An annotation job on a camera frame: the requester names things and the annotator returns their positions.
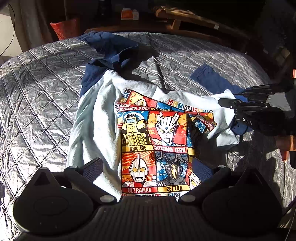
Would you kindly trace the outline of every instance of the black cable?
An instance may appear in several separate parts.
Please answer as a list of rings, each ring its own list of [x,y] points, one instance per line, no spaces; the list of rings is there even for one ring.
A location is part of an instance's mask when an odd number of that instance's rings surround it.
[[[14,10],[13,10],[13,8],[12,8],[12,6],[10,5],[10,3],[8,4],[10,7],[11,7],[11,9],[12,9],[12,11],[13,11],[13,17],[14,17],[14,21],[13,21],[13,36],[12,36],[12,39],[11,39],[11,41],[10,41],[10,44],[6,47],[6,49],[4,49],[4,51],[2,52],[2,54],[8,49],[8,47],[11,45],[11,43],[12,43],[12,41],[13,41],[13,37],[15,36],[15,12],[14,12]]]

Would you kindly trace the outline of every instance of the navy blue fabric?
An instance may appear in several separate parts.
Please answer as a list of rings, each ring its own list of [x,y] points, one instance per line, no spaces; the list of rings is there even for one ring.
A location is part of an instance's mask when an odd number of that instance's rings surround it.
[[[128,38],[109,32],[89,32],[78,37],[95,48],[104,57],[95,58],[85,67],[81,82],[80,96],[97,83],[108,69],[119,72],[123,69],[138,50],[138,43]]]
[[[202,182],[213,175],[213,170],[207,167],[197,158],[192,159],[192,171]]]
[[[225,90],[229,89],[235,96],[235,98],[240,99],[243,102],[248,102],[248,99],[242,95],[235,95],[241,93],[244,89],[237,85],[232,85],[227,79],[221,77],[217,72],[213,70],[212,67],[207,64],[203,64],[198,67],[190,76],[192,80],[199,83],[205,87],[208,91],[213,94],[223,93]],[[237,121],[233,122],[231,130],[237,134],[242,135],[253,129]]]

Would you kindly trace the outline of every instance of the yellow robot character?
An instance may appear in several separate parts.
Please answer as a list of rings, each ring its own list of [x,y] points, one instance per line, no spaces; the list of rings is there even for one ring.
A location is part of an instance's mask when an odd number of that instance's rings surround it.
[[[126,146],[151,144],[145,120],[137,120],[136,114],[127,115],[121,129]]]

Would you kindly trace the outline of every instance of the graphic print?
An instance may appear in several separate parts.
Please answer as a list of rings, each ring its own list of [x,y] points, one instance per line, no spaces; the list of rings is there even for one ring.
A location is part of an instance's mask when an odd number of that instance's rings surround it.
[[[121,129],[122,195],[179,198],[201,181],[194,146],[216,123],[212,110],[167,104],[126,89],[115,106]]]

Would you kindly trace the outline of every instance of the red comic panel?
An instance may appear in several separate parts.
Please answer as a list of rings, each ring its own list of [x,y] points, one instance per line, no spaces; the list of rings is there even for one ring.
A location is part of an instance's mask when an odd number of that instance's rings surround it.
[[[150,111],[147,126],[153,144],[186,146],[186,115],[186,113],[175,111]]]
[[[135,91],[131,91],[128,99],[126,100],[126,103],[136,104],[140,106],[156,107],[157,101],[149,97],[143,96]]]
[[[154,151],[123,152],[121,165],[122,192],[157,192]]]

